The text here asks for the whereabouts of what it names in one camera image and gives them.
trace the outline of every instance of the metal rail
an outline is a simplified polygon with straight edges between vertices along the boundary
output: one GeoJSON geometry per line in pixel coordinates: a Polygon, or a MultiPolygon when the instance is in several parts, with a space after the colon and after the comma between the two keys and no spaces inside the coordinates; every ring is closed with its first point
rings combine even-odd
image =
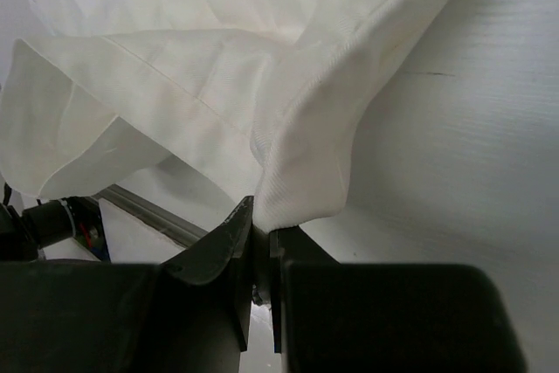
{"type": "Polygon", "coordinates": [[[191,247],[207,233],[201,227],[162,209],[158,205],[118,185],[112,185],[92,197],[93,200],[101,198],[116,205],[186,248],[191,247]]]}

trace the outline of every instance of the red wire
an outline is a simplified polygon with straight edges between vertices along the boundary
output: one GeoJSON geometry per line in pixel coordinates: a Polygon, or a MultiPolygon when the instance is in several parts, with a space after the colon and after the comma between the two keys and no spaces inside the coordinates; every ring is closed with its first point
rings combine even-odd
{"type": "Polygon", "coordinates": [[[84,234],[84,237],[86,238],[87,246],[93,248],[93,245],[91,244],[91,239],[89,238],[89,233],[87,233],[87,229],[84,226],[84,224],[80,223],[79,228],[81,229],[82,233],[84,234]]]}

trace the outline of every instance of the white fabric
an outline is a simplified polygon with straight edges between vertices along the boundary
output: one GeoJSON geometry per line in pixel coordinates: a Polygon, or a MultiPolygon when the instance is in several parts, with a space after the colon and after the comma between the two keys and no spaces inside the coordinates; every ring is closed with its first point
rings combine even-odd
{"type": "Polygon", "coordinates": [[[265,231],[333,214],[362,112],[446,1],[31,0],[52,33],[88,37],[16,43],[1,170],[61,197],[172,153],[255,194],[265,231]]]}

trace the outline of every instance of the black plastic part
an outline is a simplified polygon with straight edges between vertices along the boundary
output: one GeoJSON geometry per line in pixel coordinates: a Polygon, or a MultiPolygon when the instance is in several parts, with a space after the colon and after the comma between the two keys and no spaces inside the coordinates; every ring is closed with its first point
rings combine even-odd
{"type": "Polygon", "coordinates": [[[218,296],[246,351],[252,302],[252,202],[245,197],[215,230],[164,264],[170,275],[199,293],[218,296]]]}
{"type": "Polygon", "coordinates": [[[0,205],[0,261],[33,261],[37,245],[11,206],[0,205]]]}
{"type": "Polygon", "coordinates": [[[72,237],[69,211],[55,200],[24,210],[21,218],[37,245],[44,248],[72,237]]]}
{"type": "Polygon", "coordinates": [[[477,269],[292,262],[282,272],[287,372],[526,371],[477,269]]]}
{"type": "Polygon", "coordinates": [[[338,262],[314,242],[299,226],[270,233],[269,287],[272,303],[273,350],[282,352],[282,309],[284,287],[282,267],[294,261],[337,266],[338,262]]]}
{"type": "Polygon", "coordinates": [[[11,187],[8,185],[8,183],[4,183],[4,185],[3,185],[3,199],[2,199],[2,204],[3,205],[9,205],[10,204],[11,193],[12,193],[11,187]]]}
{"type": "Polygon", "coordinates": [[[251,231],[248,197],[162,266],[0,264],[0,371],[236,373],[251,231]]]}
{"type": "Polygon", "coordinates": [[[0,265],[0,371],[126,372],[158,266],[0,265]]]}

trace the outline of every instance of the cloth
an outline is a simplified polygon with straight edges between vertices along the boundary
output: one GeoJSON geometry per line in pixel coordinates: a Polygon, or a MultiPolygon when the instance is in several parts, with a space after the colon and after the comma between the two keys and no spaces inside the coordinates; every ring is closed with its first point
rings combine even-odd
{"type": "Polygon", "coordinates": [[[264,231],[339,211],[355,129],[447,0],[31,0],[0,170],[88,195],[176,155],[264,231]]]}

